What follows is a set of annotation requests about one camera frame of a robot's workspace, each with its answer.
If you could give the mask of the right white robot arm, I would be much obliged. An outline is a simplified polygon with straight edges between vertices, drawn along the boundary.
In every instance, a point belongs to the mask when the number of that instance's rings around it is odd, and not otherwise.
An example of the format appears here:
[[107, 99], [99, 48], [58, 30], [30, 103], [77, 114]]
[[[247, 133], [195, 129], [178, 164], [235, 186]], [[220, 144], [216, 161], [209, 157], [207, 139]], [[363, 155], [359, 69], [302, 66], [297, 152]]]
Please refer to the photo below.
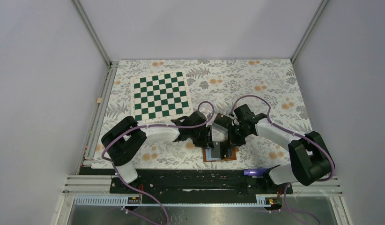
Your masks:
[[227, 132], [226, 147], [239, 147], [246, 144], [246, 137], [264, 137], [289, 153], [290, 163], [267, 169], [263, 173], [262, 186], [269, 193], [276, 192], [281, 184], [299, 182], [309, 186], [316, 181], [331, 176], [334, 163], [322, 136], [312, 131], [299, 134], [270, 121], [264, 113], [254, 114], [244, 104], [234, 110], [237, 124], [226, 115], [217, 114], [213, 124]]

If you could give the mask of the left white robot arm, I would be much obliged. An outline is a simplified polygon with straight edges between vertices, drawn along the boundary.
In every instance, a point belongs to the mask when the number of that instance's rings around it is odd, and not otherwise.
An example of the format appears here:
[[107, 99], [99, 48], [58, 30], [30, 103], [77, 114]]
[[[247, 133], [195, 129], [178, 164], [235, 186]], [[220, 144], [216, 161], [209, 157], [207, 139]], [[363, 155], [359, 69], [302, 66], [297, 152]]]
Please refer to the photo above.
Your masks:
[[101, 138], [105, 147], [103, 153], [109, 155], [106, 160], [113, 164], [122, 180], [122, 188], [132, 193], [139, 188], [138, 174], [132, 159], [143, 144], [191, 139], [196, 147], [213, 148], [211, 127], [207, 123], [207, 118], [199, 111], [167, 123], [144, 124], [133, 116], [127, 116]]

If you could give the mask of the brown leather card holder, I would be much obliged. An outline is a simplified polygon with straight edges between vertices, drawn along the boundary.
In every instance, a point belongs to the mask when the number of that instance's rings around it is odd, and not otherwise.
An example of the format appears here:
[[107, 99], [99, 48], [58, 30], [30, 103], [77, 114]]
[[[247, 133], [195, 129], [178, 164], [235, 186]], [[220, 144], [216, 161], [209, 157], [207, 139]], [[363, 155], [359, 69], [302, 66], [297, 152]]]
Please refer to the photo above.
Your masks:
[[222, 162], [222, 161], [234, 161], [237, 159], [237, 152], [239, 152], [239, 148], [235, 147], [232, 149], [229, 149], [229, 156], [225, 158], [214, 158], [211, 157], [211, 150], [209, 149], [202, 149], [202, 156], [203, 156], [203, 162]]

